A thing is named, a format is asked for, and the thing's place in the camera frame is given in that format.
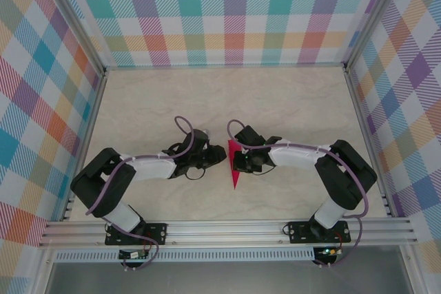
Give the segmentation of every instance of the table surface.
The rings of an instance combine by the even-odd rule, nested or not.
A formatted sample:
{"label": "table surface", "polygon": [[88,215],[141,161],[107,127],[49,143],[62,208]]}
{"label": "table surface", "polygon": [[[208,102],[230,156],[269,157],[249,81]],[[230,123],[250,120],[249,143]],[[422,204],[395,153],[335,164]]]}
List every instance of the table surface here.
{"label": "table surface", "polygon": [[[369,159],[340,67],[249,67],[110,72],[86,162],[106,147],[135,156],[182,142],[175,115],[208,129],[211,144],[226,151],[226,125],[237,118],[264,138],[310,145],[344,139]],[[368,217],[386,216],[377,185],[368,197]],[[227,159],[200,180],[132,182],[123,201],[146,220],[264,220],[310,218],[326,198],[315,171],[293,167],[241,174],[234,190]],[[70,219],[93,220],[85,210],[76,199]]]}

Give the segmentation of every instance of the red triangular object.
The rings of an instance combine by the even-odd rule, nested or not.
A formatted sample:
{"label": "red triangular object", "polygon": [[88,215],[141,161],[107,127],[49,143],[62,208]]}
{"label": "red triangular object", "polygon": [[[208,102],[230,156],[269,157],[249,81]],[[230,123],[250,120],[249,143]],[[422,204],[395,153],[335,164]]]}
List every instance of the red triangular object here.
{"label": "red triangular object", "polygon": [[236,141],[234,140],[229,140],[228,141],[228,155],[229,155],[229,165],[232,168],[232,178],[233,178],[233,185],[234,185],[234,189],[236,189],[237,186],[237,181],[239,179],[239,171],[235,171],[233,170],[233,159],[234,159],[234,152],[235,151],[240,151],[241,148],[240,146],[236,143]]}

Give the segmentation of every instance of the vent grille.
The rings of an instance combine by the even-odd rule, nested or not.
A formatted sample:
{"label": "vent grille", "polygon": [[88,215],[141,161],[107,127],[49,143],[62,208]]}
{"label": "vent grille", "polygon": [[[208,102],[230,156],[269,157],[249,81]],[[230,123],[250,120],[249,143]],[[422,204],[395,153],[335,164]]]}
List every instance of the vent grille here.
{"label": "vent grille", "polygon": [[[120,262],[118,249],[62,249],[55,262]],[[161,248],[156,262],[246,262],[246,261],[306,261],[314,259],[309,247],[255,249],[169,249]]]}

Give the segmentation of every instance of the beige marble surface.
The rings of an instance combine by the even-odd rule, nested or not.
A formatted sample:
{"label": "beige marble surface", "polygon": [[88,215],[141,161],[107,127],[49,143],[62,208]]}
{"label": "beige marble surface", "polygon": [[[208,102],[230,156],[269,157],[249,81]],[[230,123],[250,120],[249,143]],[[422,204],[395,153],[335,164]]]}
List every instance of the beige marble surface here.
{"label": "beige marble surface", "polygon": [[[208,129],[211,142],[226,149],[226,124],[237,118],[265,138],[311,145],[342,138],[367,159],[341,68],[266,67],[111,72],[86,162],[105,147],[138,155],[181,142],[175,115]],[[233,190],[225,160],[197,181],[133,182],[123,199],[148,220],[251,220],[309,218],[326,197],[315,171],[292,167],[241,174]],[[368,197],[368,216],[385,216],[377,185]],[[84,213],[76,199],[71,220],[93,220]]]}

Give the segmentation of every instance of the black mounting plate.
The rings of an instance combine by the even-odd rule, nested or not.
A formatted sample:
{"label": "black mounting plate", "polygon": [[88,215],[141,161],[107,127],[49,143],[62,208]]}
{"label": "black mounting plate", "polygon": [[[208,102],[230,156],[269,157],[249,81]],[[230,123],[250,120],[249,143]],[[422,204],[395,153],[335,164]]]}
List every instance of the black mounting plate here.
{"label": "black mounting plate", "polygon": [[339,220],[332,229],[329,230],[325,238],[319,240],[310,230],[311,223],[309,221],[289,222],[287,223],[286,232],[289,234],[289,242],[291,244],[339,244],[340,238],[335,234],[337,232],[342,237],[342,242],[351,242],[351,234],[347,222]]}
{"label": "black mounting plate", "polygon": [[[144,245],[143,239],[133,238],[129,235],[119,232],[114,227],[110,226],[106,229],[107,235],[104,244],[106,246],[133,246]],[[144,223],[142,228],[135,228],[132,233],[151,238],[158,242],[160,246],[165,244],[167,237],[167,224],[165,223]]]}

